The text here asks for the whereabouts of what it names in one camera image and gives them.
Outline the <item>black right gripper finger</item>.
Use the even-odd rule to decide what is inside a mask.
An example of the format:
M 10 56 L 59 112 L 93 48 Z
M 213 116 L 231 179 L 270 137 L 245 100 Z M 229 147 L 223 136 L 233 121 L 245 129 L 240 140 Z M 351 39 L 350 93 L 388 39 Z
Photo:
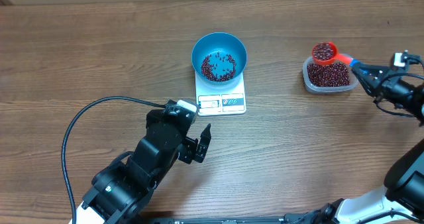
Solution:
M 363 70 L 361 68 L 353 68 L 353 74 L 365 90 L 365 92 L 371 96 L 375 97 L 376 87 L 378 85 L 378 81 L 375 80 L 375 75 L 369 70 Z
M 380 78 L 388 72 L 386 66 L 368 65 L 362 62 L 356 63 L 356 74 L 361 77 Z

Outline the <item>red measuring scoop blue handle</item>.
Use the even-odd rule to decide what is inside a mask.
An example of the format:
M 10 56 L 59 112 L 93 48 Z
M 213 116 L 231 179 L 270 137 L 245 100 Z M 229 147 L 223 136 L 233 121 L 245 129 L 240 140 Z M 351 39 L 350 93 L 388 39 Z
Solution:
M 329 42 L 329 43 L 332 45 L 332 47 L 335 51 L 334 56 L 330 60 L 321 61 L 321 60 L 316 60 L 312 55 L 313 61 L 316 64 L 321 65 L 321 66 L 328 66 L 328 65 L 331 65 L 335 62 L 342 62 L 342 63 L 346 64 L 347 66 L 353 66 L 355 63 L 358 62 L 358 60 L 356 60 L 356 59 L 354 59 L 354 58 L 352 58 L 348 55 L 341 54 L 339 52 L 339 49 L 337 48 L 337 46 L 333 42 Z

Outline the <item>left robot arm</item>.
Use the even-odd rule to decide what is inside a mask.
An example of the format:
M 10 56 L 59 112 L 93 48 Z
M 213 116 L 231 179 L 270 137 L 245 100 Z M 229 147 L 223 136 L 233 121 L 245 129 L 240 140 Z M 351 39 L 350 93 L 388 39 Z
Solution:
M 150 202 L 175 161 L 201 163 L 211 142 L 211 127 L 199 139 L 187 132 L 196 114 L 184 108 L 153 109 L 146 134 L 134 151 L 122 153 L 97 173 L 72 223 L 130 223 Z

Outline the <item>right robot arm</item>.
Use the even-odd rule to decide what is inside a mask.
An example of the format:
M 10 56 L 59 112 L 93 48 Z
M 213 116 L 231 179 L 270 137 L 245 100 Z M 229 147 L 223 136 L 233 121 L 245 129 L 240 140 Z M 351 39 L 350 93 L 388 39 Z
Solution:
M 423 86 L 402 80 L 408 76 L 409 62 L 400 66 L 351 64 L 375 103 L 387 100 L 405 109 L 406 116 L 423 120 Z M 294 223 L 389 223 L 408 219 L 423 222 L 423 143 L 404 154 L 386 174 L 382 187 L 353 199 L 339 199 L 321 209 L 294 219 Z

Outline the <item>white digital kitchen scale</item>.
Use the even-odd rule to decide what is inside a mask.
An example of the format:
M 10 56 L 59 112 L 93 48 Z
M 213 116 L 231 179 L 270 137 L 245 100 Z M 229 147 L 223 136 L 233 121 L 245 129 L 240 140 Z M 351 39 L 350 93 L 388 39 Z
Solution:
M 240 115 L 246 113 L 244 76 L 241 73 L 224 84 L 213 84 L 195 73 L 195 98 L 199 116 Z

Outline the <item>red beans in scoop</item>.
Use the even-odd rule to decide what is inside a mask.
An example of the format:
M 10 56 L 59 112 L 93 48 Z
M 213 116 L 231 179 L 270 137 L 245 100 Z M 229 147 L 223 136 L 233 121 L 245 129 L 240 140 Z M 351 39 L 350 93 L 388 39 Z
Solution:
M 314 46 L 312 55 L 316 60 L 330 60 L 335 54 L 332 45 L 329 42 L 320 42 Z

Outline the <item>red beans in bowl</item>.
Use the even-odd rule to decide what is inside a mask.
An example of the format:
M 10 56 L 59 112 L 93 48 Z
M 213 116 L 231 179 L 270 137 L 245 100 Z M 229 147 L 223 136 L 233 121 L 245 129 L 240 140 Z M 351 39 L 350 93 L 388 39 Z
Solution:
M 236 75 L 237 63 L 231 54 L 215 52 L 204 57 L 201 73 L 212 82 L 227 82 Z

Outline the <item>blue bowl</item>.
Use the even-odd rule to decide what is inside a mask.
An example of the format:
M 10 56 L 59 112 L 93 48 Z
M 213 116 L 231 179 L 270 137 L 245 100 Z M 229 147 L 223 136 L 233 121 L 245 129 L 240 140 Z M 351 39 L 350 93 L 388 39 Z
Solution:
M 237 72 L 234 78 L 244 72 L 248 62 L 248 54 L 244 44 L 232 34 L 225 32 L 214 32 L 211 34 L 207 34 L 201 39 L 199 39 L 193 47 L 193 50 L 191 52 L 191 63 L 193 69 L 195 70 L 195 73 L 199 74 L 205 80 L 208 80 L 201 73 L 201 63 L 204 57 L 206 57 L 206 55 L 215 52 L 231 54 L 232 57 L 236 60 Z

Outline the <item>clear plastic container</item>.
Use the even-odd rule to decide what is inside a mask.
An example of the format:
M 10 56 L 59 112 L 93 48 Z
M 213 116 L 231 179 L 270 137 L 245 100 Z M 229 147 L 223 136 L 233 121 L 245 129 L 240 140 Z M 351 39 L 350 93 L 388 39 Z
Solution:
M 349 74 L 349 85 L 339 86 L 339 87 L 318 87 L 316 85 L 313 85 L 309 79 L 309 76 L 307 74 L 307 66 L 309 64 L 313 63 L 313 57 L 308 57 L 302 66 L 302 74 L 303 74 L 303 81 L 306 90 L 309 93 L 339 93 L 339 92 L 346 92 L 354 89 L 358 84 L 358 79 L 354 76 L 354 74 L 351 71 L 351 67 L 347 66 L 348 68 L 348 74 Z

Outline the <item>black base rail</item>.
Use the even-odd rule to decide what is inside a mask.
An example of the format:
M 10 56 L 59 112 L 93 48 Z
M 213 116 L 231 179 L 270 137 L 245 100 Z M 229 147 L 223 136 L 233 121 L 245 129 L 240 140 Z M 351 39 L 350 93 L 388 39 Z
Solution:
M 219 217 L 176 219 L 171 217 L 136 217 L 135 224 L 300 224 L 313 223 L 317 211 L 307 213 L 287 213 L 273 217 Z

